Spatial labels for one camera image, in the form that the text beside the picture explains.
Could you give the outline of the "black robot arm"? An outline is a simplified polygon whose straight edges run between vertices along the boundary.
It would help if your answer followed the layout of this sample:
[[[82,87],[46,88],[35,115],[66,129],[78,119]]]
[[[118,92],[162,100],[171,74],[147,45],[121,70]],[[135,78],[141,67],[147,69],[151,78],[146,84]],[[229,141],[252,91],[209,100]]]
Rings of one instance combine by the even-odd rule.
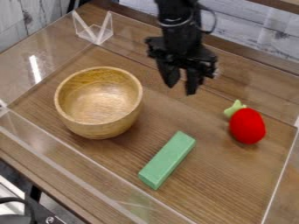
[[[214,78],[218,55],[202,43],[217,28],[218,16],[200,0],[154,0],[163,35],[145,39],[163,83],[173,88],[186,71],[186,94],[196,95],[205,78]]]

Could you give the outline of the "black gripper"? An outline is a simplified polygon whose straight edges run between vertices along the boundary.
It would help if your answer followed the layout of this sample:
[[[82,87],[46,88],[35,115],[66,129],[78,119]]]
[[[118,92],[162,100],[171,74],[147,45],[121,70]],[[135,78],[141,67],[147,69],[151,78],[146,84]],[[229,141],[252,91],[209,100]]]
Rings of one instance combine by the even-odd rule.
[[[214,78],[218,55],[202,43],[204,31],[194,22],[167,27],[163,35],[149,37],[147,55],[157,62],[163,83],[173,88],[181,79],[181,70],[188,74],[186,94],[196,95],[205,78]]]

